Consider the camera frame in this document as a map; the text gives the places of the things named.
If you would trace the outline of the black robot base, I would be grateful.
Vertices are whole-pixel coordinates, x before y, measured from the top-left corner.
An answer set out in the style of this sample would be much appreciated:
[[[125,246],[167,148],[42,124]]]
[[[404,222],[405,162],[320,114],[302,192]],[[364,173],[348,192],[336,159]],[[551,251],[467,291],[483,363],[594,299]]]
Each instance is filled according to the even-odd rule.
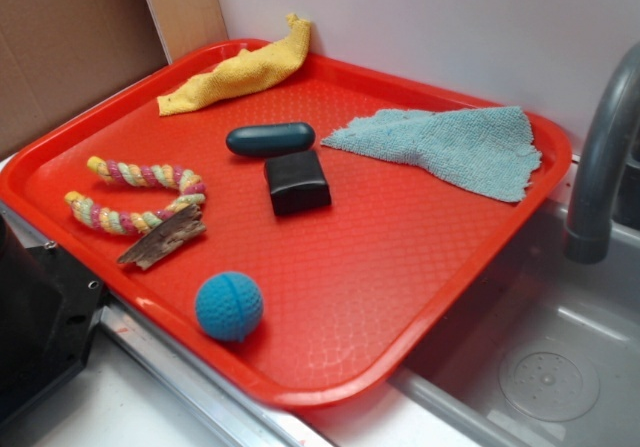
[[[62,247],[24,246],[1,222],[1,426],[78,375],[106,297]]]

